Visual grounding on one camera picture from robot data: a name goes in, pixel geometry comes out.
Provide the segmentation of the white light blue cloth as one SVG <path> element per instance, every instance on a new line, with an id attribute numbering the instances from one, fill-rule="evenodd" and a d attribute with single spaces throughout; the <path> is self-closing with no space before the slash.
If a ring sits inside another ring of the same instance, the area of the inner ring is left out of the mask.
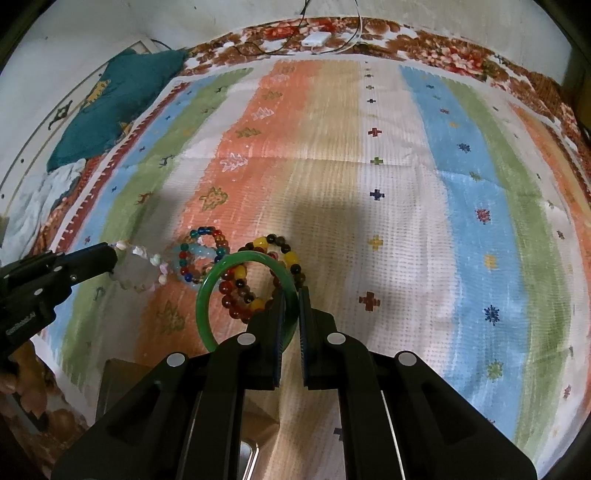
<path id="1" fill-rule="evenodd" d="M 1 265 L 24 258 L 32 249 L 37 234 L 52 210 L 77 185 L 86 166 L 85 159 L 23 183 L 22 191 L 11 207 L 1 243 Z"/>

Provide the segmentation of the white charger adapter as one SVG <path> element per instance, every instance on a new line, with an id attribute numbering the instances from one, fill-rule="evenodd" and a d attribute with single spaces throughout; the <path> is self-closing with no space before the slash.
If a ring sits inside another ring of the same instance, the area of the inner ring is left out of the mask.
<path id="1" fill-rule="evenodd" d="M 325 31 L 315 31 L 305 36 L 303 40 L 301 40 L 301 45 L 304 47 L 312 48 L 312 47 L 322 47 L 325 43 L 332 37 L 331 32 Z"/>

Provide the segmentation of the striped colourful cloth mat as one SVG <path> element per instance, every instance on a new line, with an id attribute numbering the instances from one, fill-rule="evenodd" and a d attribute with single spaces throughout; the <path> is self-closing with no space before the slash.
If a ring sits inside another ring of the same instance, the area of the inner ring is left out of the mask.
<path id="1" fill-rule="evenodd" d="M 546 474 L 590 409 L 590 201 L 510 96 L 390 60 L 263 60 L 168 88 L 52 245 L 170 258 L 287 240 L 315 308 L 412 350 Z"/>

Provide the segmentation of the green jade bangle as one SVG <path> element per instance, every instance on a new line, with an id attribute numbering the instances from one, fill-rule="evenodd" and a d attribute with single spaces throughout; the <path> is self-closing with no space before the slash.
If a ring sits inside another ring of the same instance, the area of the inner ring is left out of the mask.
<path id="1" fill-rule="evenodd" d="M 297 305 L 297 287 L 294 284 L 293 276 L 287 272 L 287 268 L 280 265 L 280 262 L 274 260 L 269 255 L 258 251 L 245 250 L 224 256 L 221 261 L 214 264 L 202 282 L 200 290 L 195 300 L 195 322 L 197 322 L 197 332 L 202 344 L 207 352 L 214 352 L 219 346 L 211 330 L 211 321 L 209 320 L 209 301 L 221 275 L 229 269 L 245 262 L 254 262 L 265 265 L 280 281 L 283 287 L 283 294 L 287 297 L 287 302 Z"/>

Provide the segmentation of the teal blanket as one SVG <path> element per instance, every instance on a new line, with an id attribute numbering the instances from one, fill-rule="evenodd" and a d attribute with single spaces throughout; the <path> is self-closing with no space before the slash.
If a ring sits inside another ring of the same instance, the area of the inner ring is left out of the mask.
<path id="1" fill-rule="evenodd" d="M 84 99 L 47 161 L 52 172 L 109 151 L 183 68 L 187 52 L 140 54 L 126 49 L 113 57 Z"/>

